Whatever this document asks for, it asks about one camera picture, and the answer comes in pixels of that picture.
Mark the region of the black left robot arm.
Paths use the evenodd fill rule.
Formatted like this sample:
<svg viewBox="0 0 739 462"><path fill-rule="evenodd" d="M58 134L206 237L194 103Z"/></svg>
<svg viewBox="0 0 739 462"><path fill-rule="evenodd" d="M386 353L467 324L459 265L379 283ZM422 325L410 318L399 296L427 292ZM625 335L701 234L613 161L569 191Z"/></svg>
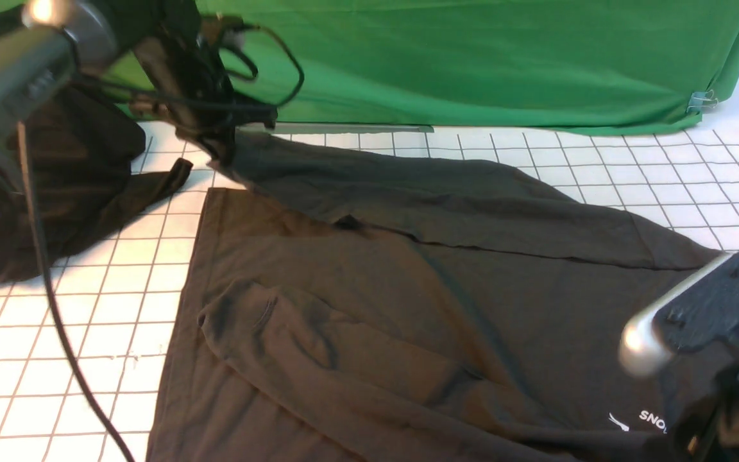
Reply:
<svg viewBox="0 0 739 462"><path fill-rule="evenodd" d="M194 1L29 1L21 20L0 37L0 219L24 192L6 140L71 81L126 92L133 115L175 126L221 160L238 126L275 127L278 106L236 91L218 54L255 24L205 17Z"/></svg>

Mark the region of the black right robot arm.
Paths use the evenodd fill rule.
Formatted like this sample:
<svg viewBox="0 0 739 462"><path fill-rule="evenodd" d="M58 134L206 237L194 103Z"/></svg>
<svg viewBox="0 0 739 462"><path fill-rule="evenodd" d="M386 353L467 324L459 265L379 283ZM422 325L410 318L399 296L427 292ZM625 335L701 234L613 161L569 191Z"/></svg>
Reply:
<svg viewBox="0 0 739 462"><path fill-rule="evenodd" d="M739 461L739 365L716 374L713 394L672 429L681 461Z"/></svg>

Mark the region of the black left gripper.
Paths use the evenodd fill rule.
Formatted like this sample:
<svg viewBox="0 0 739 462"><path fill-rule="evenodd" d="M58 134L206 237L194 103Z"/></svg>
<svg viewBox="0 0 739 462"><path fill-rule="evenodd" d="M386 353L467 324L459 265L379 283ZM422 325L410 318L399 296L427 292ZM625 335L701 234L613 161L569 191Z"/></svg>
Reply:
<svg viewBox="0 0 739 462"><path fill-rule="evenodd" d="M217 44L202 33L183 38L161 28L132 49L153 84L158 114L177 137L199 146L218 164L231 164L238 129L258 124L272 130L275 106L236 90Z"/></svg>

